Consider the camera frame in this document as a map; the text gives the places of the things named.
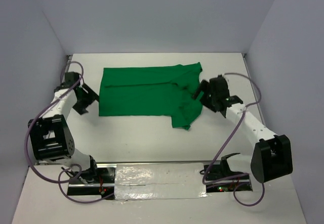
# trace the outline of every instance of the white table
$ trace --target white table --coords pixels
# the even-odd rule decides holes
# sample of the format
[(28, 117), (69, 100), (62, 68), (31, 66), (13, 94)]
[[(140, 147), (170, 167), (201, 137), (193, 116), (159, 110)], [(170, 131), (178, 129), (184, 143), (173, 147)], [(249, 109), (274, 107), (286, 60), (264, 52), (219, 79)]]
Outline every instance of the white table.
[[(201, 62), (200, 79), (224, 72), (247, 74), (241, 54), (75, 54), (83, 64), (85, 82), (99, 93), (104, 67), (144, 67)], [(80, 72), (77, 65), (70, 70)], [(250, 83), (232, 76), (232, 95), (244, 102), (255, 100)], [(98, 104), (79, 116), (68, 118), (75, 146), (98, 162), (211, 160), (234, 125), (221, 114), (203, 109), (190, 131), (172, 129), (169, 117), (98, 117)], [(252, 113), (260, 118), (257, 107)], [(251, 154), (252, 146), (240, 132), (224, 151)], [(46, 176), (57, 178), (59, 166), (37, 166)], [(260, 185), (252, 178), (253, 192), (239, 192), (242, 201), (260, 196)], [(97, 197), (77, 197), (89, 200)], [(75, 204), (65, 199), (58, 187), (28, 172), (13, 223), (306, 223), (290, 176), (266, 184), (266, 195), (255, 207), (240, 206), (230, 192), (213, 193), (206, 198), (148, 201), (101, 201), (93, 205)]]

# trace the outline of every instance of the green fabric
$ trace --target green fabric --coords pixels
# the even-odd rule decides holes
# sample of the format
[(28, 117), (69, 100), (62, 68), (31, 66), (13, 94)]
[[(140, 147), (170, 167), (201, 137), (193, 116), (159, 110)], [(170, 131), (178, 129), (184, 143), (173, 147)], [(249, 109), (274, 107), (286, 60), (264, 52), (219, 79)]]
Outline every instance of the green fabric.
[(166, 67), (104, 68), (99, 116), (166, 115), (172, 127), (189, 129), (203, 108), (191, 96), (199, 86), (200, 62)]

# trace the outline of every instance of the wall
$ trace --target wall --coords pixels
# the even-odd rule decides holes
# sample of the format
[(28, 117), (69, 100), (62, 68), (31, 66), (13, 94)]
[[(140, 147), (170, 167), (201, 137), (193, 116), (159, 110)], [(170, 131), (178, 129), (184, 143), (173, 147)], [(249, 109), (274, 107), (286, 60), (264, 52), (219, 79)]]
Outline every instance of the wall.
[(307, 223), (322, 223), (324, 0), (275, 0), (248, 52), (266, 122), (292, 143)]
[(27, 123), (50, 102), (65, 55), (34, 0), (0, 0), (0, 14), (0, 222), (8, 224), (27, 172)]
[(68, 54), (247, 52), (274, 0), (38, 0)]

